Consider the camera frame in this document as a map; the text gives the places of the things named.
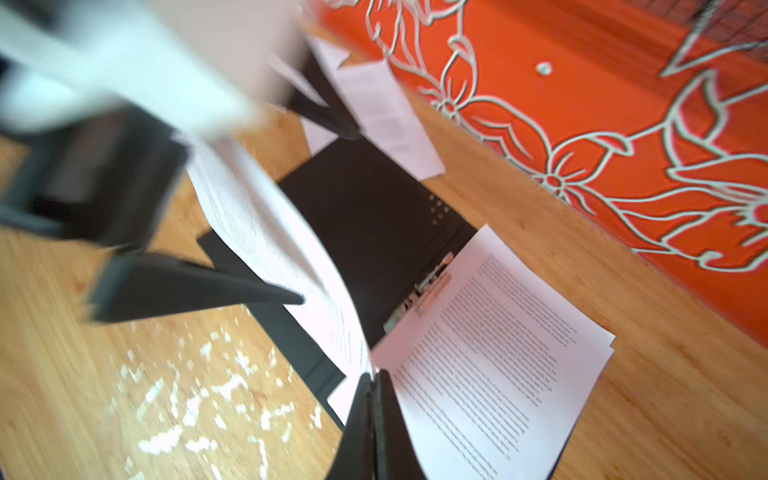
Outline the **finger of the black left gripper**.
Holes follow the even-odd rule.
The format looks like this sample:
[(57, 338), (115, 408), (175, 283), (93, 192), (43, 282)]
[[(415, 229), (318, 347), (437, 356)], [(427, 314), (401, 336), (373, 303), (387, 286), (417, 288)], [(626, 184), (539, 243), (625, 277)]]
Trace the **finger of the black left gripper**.
[(341, 138), (358, 140), (362, 137), (356, 118), (312, 50), (307, 51), (289, 83), (292, 86), (286, 103), (289, 110)]
[(92, 318), (121, 323), (236, 304), (301, 305), (305, 298), (256, 278), (160, 253), (113, 256), (90, 296)]

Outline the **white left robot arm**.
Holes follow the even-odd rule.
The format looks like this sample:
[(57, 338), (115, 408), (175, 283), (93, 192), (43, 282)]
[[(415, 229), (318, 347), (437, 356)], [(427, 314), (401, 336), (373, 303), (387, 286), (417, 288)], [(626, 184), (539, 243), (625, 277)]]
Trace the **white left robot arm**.
[[(232, 130), (280, 104), (346, 139), (360, 128), (311, 52), (290, 1), (5, 1), (1, 131), (32, 153), (4, 223), (115, 253), (90, 302), (118, 323), (237, 303), (356, 317), (328, 253)], [(264, 205), (263, 239), (286, 253), (284, 286), (147, 251), (188, 159), (239, 173)]]

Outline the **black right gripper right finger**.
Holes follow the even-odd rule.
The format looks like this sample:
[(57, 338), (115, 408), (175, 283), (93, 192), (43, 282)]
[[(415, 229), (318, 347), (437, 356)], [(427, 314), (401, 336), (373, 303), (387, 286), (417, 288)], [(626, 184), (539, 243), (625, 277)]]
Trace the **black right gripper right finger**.
[(380, 370), (374, 381), (374, 438), (376, 479), (426, 480), (386, 370)]

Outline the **printed paper sheet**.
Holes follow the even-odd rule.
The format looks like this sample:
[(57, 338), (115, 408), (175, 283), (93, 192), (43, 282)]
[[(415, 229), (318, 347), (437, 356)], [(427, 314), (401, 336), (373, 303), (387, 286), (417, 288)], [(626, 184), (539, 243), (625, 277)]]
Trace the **printed paper sheet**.
[(484, 226), (372, 359), (428, 478), (546, 479), (613, 340)]
[(304, 299), (288, 313), (342, 374), (320, 395), (345, 421), (370, 349), (351, 295), (304, 217), (257, 160), (235, 140), (207, 143), (174, 136), (188, 147), (187, 171), (208, 223), (263, 281)]

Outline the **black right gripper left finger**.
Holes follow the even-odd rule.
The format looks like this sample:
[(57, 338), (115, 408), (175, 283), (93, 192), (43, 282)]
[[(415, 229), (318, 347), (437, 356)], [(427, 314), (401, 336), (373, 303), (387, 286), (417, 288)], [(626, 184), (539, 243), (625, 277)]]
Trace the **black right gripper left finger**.
[(345, 430), (326, 480), (375, 478), (372, 384), (368, 373), (359, 378)]

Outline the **metal folder clip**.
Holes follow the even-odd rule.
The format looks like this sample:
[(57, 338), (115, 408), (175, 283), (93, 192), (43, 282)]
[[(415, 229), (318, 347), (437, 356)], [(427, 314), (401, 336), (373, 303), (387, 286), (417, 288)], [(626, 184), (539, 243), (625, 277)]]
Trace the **metal folder clip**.
[(453, 261), (454, 254), (449, 251), (440, 263), (418, 283), (414, 285), (414, 288), (406, 296), (406, 298), (394, 309), (387, 321), (384, 323), (383, 330), (386, 334), (389, 334), (397, 325), (397, 323), (405, 316), (405, 314), (418, 307), (429, 295), (429, 293), (435, 288), (435, 285), (439, 282), (440, 277), (447, 268), (447, 266)]

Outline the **blue folder black inside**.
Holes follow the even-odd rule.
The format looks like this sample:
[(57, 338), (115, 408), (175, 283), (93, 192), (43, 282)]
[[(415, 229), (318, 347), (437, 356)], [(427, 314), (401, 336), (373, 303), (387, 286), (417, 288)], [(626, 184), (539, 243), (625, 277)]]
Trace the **blue folder black inside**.
[(338, 140), (275, 182), (338, 269), (372, 352), (384, 323), (429, 271), (480, 229), (443, 208), (418, 181), (366, 141)]

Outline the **printed paper sheet angled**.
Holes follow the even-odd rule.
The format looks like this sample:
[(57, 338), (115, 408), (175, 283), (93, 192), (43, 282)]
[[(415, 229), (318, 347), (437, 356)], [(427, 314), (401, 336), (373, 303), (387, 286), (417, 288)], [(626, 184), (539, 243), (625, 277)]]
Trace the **printed paper sheet angled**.
[(310, 45), (363, 136), (413, 178), (440, 176), (446, 168), (389, 64), (353, 64), (350, 53), (318, 37)]

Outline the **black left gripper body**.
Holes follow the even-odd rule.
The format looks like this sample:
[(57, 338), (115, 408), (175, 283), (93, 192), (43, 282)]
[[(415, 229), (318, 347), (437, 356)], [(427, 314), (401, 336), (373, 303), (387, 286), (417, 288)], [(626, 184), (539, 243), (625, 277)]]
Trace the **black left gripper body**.
[(12, 138), (29, 151), (3, 191), (2, 225), (104, 248), (149, 245), (188, 159), (172, 128), (136, 107)]

